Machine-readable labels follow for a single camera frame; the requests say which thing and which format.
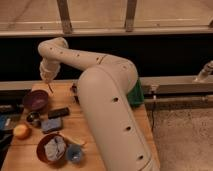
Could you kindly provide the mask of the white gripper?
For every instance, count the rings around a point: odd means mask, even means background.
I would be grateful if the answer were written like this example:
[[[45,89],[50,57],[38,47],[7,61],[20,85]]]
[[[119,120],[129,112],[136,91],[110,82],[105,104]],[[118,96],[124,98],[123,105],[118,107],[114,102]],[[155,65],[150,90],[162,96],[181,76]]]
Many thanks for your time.
[[[60,71],[60,63],[43,59],[40,63],[40,76],[45,83],[52,82]]]

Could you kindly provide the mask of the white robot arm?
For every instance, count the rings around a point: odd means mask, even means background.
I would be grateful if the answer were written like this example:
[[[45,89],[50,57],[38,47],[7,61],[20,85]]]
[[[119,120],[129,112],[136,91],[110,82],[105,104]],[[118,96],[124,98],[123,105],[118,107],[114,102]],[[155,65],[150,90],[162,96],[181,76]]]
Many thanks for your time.
[[[46,83],[54,80],[61,64],[82,71],[78,99],[107,171],[160,171],[127,100],[138,81],[132,61],[73,50],[62,37],[41,42],[38,52]]]

